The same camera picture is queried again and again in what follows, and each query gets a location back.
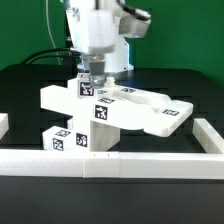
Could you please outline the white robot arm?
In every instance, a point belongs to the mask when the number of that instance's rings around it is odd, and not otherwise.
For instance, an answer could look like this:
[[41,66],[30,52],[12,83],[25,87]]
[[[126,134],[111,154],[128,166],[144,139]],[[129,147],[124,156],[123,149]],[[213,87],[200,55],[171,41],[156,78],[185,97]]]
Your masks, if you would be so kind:
[[128,67],[126,38],[143,38],[151,15],[125,0],[60,0],[65,9],[71,41],[81,54],[94,89],[104,87],[106,73]]

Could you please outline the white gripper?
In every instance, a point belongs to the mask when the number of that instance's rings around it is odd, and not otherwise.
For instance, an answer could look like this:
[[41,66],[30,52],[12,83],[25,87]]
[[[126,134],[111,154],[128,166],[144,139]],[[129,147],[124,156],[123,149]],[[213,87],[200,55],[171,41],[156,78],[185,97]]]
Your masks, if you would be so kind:
[[119,5],[116,0],[64,0],[64,7],[73,46],[84,53],[81,59],[91,87],[101,89],[105,82],[102,54],[115,49],[115,15]]

